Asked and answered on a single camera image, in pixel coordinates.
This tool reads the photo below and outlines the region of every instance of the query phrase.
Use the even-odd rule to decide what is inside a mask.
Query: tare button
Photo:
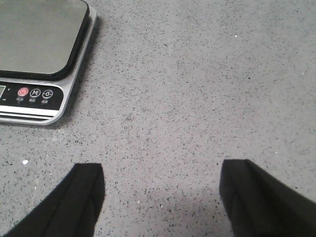
[[[46,90],[46,91],[43,92],[42,97],[43,97],[44,99],[49,99],[50,97],[53,96],[53,94],[54,94],[54,93],[53,93],[52,90]]]
[[[18,96],[26,96],[28,93],[29,93],[28,88],[23,87],[23,88],[19,89]]]
[[[31,90],[30,96],[32,98],[37,98],[40,96],[40,89],[33,89]]]

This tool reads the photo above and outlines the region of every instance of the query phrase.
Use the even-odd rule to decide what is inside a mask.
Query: m button
[[[32,98],[37,98],[40,96],[40,89],[33,89],[31,90],[30,96]]]

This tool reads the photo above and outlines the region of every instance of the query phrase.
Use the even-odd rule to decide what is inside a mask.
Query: speckled countertop
[[[0,235],[75,162],[103,165],[96,237],[232,236],[226,158],[316,201],[315,1],[87,2],[98,20],[65,116],[0,124]]]

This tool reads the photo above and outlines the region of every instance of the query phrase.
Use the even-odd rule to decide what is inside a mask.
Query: scale platform
[[[95,21],[82,0],[0,0],[1,122],[63,115]]]

